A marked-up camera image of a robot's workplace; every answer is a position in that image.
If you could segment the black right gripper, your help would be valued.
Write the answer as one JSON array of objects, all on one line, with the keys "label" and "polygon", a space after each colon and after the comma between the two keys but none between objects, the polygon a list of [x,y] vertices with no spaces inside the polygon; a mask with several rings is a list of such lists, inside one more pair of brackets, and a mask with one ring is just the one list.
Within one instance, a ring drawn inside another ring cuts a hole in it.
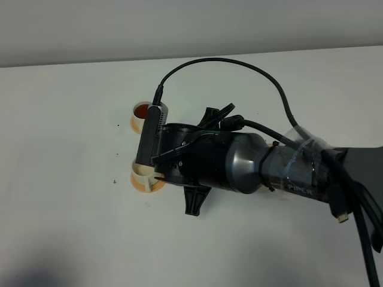
[{"label": "black right gripper", "polygon": [[234,189],[236,133],[223,125],[233,109],[207,108],[198,125],[169,123],[161,131],[159,150],[151,161],[158,180],[183,188],[187,215],[200,214],[212,188]]}]

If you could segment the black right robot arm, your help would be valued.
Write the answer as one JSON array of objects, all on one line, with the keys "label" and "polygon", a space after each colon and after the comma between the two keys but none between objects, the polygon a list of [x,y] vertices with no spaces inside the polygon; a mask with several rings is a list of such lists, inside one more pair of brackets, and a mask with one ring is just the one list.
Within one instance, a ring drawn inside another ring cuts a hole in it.
[{"label": "black right robot arm", "polygon": [[207,109],[196,126],[167,123],[151,106],[147,124],[159,180],[184,189],[185,213],[198,216],[210,190],[252,194],[261,187],[321,201],[340,222],[353,214],[370,286],[382,250],[382,148],[332,148],[301,127],[294,139],[240,115],[232,105]]}]

